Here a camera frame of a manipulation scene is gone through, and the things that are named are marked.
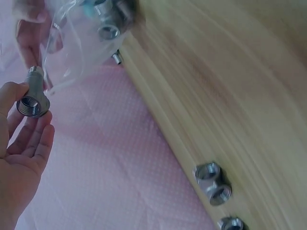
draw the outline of stainless steel fitting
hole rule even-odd
[[[212,206],[222,205],[230,198],[232,189],[223,181],[221,168],[215,162],[196,166],[193,174]]]
[[[221,230],[243,230],[244,222],[239,218],[226,217],[217,222]]]
[[[17,110],[24,116],[41,117],[50,108],[50,101],[44,95],[43,69],[39,66],[31,67],[25,82],[29,84],[29,91],[17,102]]]
[[[132,25],[135,9],[127,0],[96,0],[95,13],[101,25],[98,34],[103,40],[113,40]]]
[[[120,57],[119,50],[117,50],[116,53],[112,55],[112,58],[115,60],[116,64],[118,65],[121,64],[121,57]]]

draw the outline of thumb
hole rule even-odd
[[[13,15],[17,20],[25,20],[32,23],[43,23],[47,18],[47,10],[24,3],[16,3],[13,7]]]

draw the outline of hand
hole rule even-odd
[[[27,84],[9,82],[0,89],[0,229],[14,229],[19,216],[33,199],[52,148],[51,112],[27,118],[16,140],[8,143],[24,118],[15,101],[28,91]]]
[[[15,38],[23,62],[27,69],[41,66],[40,44],[47,46],[52,23],[44,0],[14,0],[13,16],[16,19]],[[61,37],[58,36],[50,44],[48,52],[54,53],[62,47]]]

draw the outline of wood grain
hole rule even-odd
[[[139,0],[125,67],[214,221],[307,229],[307,3]],[[192,175],[216,161],[233,196]]]

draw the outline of pink textured cloth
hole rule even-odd
[[[0,85],[22,82],[4,40]],[[111,60],[50,100],[53,150],[17,230],[214,229],[122,67]]]

